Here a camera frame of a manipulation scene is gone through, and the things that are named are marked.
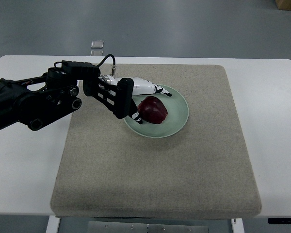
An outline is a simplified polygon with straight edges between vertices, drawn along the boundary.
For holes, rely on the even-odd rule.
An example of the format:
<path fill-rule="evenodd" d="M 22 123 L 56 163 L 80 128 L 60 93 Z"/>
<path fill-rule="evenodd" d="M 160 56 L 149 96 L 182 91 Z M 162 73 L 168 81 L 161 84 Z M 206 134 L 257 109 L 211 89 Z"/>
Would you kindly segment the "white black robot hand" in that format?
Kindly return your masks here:
<path fill-rule="evenodd" d="M 114 76 L 111 75 L 105 75 L 104 80 L 111 85 L 117 85 L 117 83 L 123 78 L 115 78 Z M 133 87 L 133 92 L 132 94 L 135 96 L 138 95 L 151 95 L 151 94 L 163 94 L 167 95 L 169 97 L 172 96 L 172 94 L 167 91 L 165 88 L 162 86 L 159 86 L 158 84 L 155 84 L 151 81 L 144 80 L 138 77 L 132 78 L 134 82 L 134 87 Z M 134 102 L 134 100 L 131 100 L 130 104 L 130 110 L 129 110 L 129 117 L 133 119 L 135 122 L 138 124 L 142 124 L 143 121 L 139 115 L 137 105 Z"/>

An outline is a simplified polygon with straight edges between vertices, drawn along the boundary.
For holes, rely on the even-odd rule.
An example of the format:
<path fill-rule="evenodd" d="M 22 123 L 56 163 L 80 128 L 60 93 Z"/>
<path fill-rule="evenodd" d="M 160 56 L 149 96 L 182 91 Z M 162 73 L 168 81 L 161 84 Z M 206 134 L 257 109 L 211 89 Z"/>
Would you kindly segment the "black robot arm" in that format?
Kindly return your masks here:
<path fill-rule="evenodd" d="M 0 79 L 0 130 L 20 122 L 32 131 L 80 109 L 78 81 L 86 96 L 104 104 L 118 119 L 129 115 L 134 81 L 123 78 L 109 84 L 99 65 L 62 60 L 40 77 L 18 81 Z"/>

